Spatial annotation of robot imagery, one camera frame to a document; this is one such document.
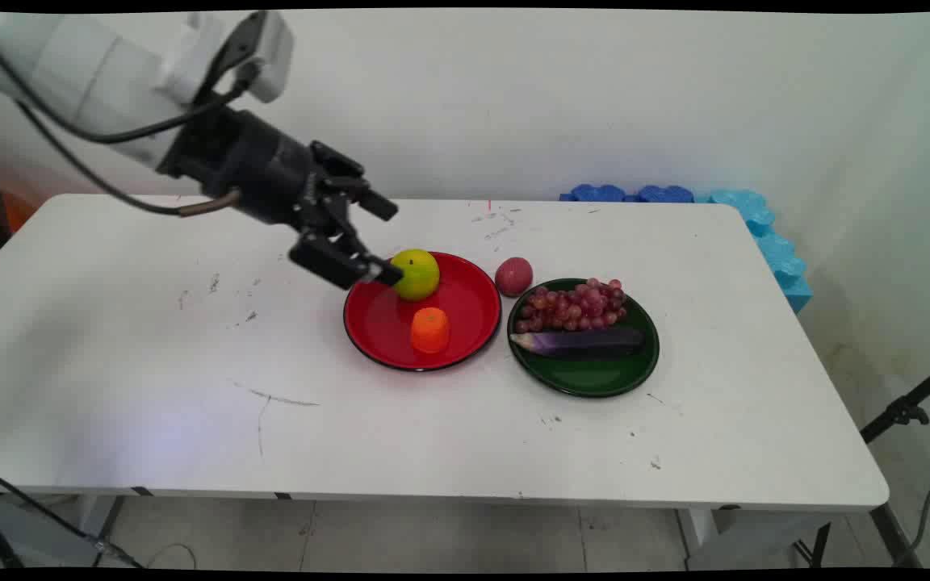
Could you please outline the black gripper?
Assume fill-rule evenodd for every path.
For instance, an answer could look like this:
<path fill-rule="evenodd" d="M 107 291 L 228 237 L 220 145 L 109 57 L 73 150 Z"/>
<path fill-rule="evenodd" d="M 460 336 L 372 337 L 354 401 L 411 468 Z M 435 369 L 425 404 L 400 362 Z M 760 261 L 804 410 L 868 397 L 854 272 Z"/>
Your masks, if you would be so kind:
<path fill-rule="evenodd" d="M 364 166 L 350 156 L 319 140 L 302 144 L 250 111 L 232 107 L 184 123 L 158 170 L 195 180 L 202 194 L 214 199 L 237 189 L 236 210 L 264 224 L 294 229 L 314 224 L 311 207 L 329 194 L 382 221 L 399 210 L 372 188 Z M 354 234 L 331 240 L 305 232 L 288 258 L 343 290 L 369 282 L 395 286 L 404 277 L 401 268 L 370 253 Z"/>

